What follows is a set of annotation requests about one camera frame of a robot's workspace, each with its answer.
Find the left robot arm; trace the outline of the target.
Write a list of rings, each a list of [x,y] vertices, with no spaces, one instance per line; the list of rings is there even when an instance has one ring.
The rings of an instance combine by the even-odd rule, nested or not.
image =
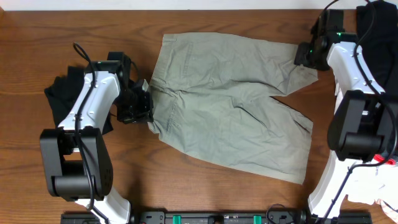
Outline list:
[[[153,101],[145,79],[132,81],[134,63],[123,52],[90,62],[83,88],[69,114],[40,135],[47,190],[90,210],[91,221],[132,223],[131,203],[113,187],[113,166],[103,139],[111,106],[124,124],[153,121]]]

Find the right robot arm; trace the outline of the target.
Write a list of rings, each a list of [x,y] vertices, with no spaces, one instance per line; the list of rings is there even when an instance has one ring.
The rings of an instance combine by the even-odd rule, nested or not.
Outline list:
[[[311,41],[299,44],[294,60],[319,71],[332,69],[342,96],[328,128],[328,163],[308,198],[308,223],[369,223],[369,215],[339,216],[345,187],[355,169],[387,164],[397,148],[397,97],[373,78],[361,39],[344,30],[343,18],[342,10],[325,8]]]

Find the khaki green shorts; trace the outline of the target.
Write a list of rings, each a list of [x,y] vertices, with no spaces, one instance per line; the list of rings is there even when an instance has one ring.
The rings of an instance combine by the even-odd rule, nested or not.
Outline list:
[[[232,34],[166,34],[149,84],[159,139],[196,159],[302,184],[313,123],[281,103],[316,82],[297,46]]]

